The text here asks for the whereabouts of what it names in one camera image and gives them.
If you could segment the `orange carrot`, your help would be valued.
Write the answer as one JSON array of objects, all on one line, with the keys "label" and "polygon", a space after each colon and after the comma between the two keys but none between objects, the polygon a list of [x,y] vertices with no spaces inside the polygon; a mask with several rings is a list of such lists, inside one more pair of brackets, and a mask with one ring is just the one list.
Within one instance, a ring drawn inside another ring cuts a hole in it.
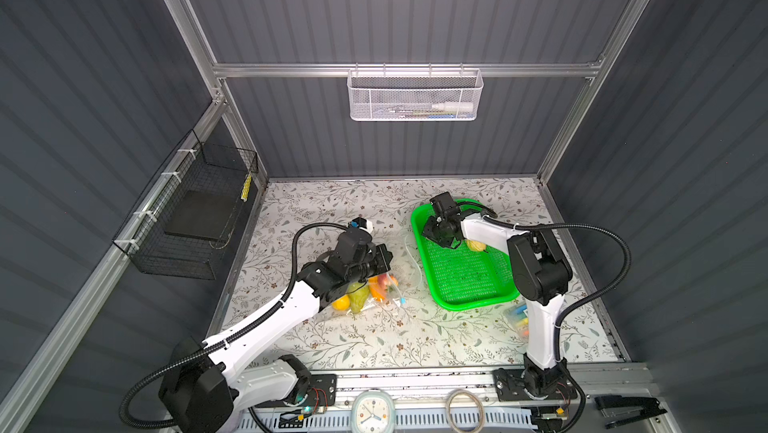
[{"label": "orange carrot", "polygon": [[378,277],[370,278],[368,280],[368,288],[371,297],[377,302],[387,301],[387,289],[382,285],[382,282]]}]

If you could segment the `red yellow peach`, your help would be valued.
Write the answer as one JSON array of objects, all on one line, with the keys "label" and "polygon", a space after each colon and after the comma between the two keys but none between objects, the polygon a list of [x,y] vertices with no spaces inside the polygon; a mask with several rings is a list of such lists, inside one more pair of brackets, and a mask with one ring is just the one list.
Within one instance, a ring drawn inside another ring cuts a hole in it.
[{"label": "red yellow peach", "polygon": [[391,274],[384,274],[382,279],[382,285],[386,289],[394,289],[399,286],[398,280]]}]

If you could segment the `green pear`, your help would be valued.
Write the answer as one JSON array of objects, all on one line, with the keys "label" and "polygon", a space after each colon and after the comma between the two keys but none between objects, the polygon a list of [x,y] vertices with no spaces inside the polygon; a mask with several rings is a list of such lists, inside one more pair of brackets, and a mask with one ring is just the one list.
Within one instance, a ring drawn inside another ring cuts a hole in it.
[{"label": "green pear", "polygon": [[350,302],[350,311],[353,314],[360,313],[365,307],[369,295],[370,288],[367,282],[350,284],[347,291],[347,296]]}]

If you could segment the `orange fruit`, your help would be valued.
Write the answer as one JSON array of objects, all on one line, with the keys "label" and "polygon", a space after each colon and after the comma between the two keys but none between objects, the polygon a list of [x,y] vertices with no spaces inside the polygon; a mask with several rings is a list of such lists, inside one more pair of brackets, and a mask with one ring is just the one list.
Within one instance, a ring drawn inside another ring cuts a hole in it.
[{"label": "orange fruit", "polygon": [[332,303],[332,307],[336,311],[348,311],[351,307],[351,300],[348,295],[343,295]]}]

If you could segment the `clear zip top bag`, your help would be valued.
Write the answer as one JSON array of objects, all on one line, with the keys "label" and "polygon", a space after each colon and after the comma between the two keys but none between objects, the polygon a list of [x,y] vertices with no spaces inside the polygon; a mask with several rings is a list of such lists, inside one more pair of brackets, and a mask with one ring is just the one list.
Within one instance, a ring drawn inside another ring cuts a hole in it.
[{"label": "clear zip top bag", "polygon": [[364,228],[352,226],[342,232],[335,248],[323,253],[318,260],[324,272],[330,274],[330,285],[321,288],[320,310],[343,298],[349,300],[352,309],[353,297],[365,292],[378,302],[399,299],[400,307],[405,301],[396,277],[391,273],[393,253],[385,244],[375,244],[372,235]]}]

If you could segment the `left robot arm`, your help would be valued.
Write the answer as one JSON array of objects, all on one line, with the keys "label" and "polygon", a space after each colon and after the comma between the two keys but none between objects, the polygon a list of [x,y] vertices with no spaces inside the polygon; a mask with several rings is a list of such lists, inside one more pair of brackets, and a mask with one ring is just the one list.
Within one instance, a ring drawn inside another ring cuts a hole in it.
[{"label": "left robot arm", "polygon": [[232,415],[278,402],[302,404],[311,375],[295,356],[285,354],[253,372],[247,369],[286,332],[339,300],[369,279],[391,269],[392,253],[375,244],[357,223],[341,230],[325,257],[299,265],[291,247],[291,279],[286,290],[246,319],[201,343],[180,343],[173,357],[192,361],[164,374],[158,396],[182,432],[216,432]]}]

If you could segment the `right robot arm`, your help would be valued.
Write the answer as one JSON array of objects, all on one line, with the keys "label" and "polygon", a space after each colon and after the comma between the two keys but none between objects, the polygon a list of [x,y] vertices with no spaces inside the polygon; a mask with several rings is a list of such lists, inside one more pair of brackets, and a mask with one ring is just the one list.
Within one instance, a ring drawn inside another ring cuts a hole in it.
[{"label": "right robot arm", "polygon": [[565,383],[558,315],[573,272],[554,234],[544,225],[504,223],[490,209],[457,202],[444,192],[430,199],[433,215],[422,235],[442,248],[474,241],[507,254],[513,282],[527,307],[528,346],[521,384],[534,399]]}]

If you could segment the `green plastic basket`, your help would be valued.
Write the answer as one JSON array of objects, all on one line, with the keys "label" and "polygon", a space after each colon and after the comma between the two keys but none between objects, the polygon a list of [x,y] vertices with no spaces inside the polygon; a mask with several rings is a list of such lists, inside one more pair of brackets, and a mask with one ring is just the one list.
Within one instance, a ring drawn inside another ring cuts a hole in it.
[{"label": "green plastic basket", "polygon": [[425,238],[423,228],[433,215],[433,207],[424,204],[413,210],[410,222],[424,276],[438,306],[465,311],[520,297],[505,253],[491,247],[475,252],[466,243],[455,249],[442,248]]}]

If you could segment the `pack of coloured markers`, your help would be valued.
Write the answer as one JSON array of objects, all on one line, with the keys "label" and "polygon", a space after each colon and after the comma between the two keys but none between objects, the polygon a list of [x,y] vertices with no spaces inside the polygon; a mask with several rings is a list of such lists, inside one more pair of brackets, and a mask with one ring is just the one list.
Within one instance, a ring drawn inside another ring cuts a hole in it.
[{"label": "pack of coloured markers", "polygon": [[529,319],[525,302],[513,304],[503,312],[503,316],[518,336],[522,338],[529,336]]}]

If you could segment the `white alarm clock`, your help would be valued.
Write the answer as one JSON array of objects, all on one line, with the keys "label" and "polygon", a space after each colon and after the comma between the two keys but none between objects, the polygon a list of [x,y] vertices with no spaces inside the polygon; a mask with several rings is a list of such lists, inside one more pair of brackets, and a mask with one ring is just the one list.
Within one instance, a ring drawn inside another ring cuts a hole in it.
[{"label": "white alarm clock", "polygon": [[369,390],[359,394],[351,408],[350,428],[356,433],[393,433],[396,408],[389,394]]}]

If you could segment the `black stapler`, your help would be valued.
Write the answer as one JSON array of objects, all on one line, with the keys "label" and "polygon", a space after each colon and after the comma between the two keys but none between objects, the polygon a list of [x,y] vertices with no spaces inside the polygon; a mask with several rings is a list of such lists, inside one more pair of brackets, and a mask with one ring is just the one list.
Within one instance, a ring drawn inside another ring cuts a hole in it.
[{"label": "black stapler", "polygon": [[606,429],[615,429],[668,413],[655,397],[605,395],[594,398],[597,410],[608,419]]}]

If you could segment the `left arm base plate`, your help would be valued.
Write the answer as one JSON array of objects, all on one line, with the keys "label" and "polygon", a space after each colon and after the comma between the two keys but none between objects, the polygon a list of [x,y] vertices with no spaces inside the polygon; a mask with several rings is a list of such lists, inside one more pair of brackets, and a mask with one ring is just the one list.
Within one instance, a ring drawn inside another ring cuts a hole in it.
[{"label": "left arm base plate", "polygon": [[338,376],[336,374],[311,374],[300,379],[297,385],[282,399],[265,401],[257,408],[267,407],[329,407],[335,404]]}]

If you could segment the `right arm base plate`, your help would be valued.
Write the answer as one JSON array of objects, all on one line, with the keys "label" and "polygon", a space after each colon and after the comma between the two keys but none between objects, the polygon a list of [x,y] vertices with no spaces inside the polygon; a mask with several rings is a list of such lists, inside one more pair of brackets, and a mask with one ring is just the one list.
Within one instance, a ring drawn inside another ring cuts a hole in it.
[{"label": "right arm base plate", "polygon": [[544,401],[562,400],[569,404],[579,397],[572,382],[559,377],[552,386],[534,390],[525,380],[525,370],[520,368],[497,368],[492,372],[492,384],[500,401]]}]

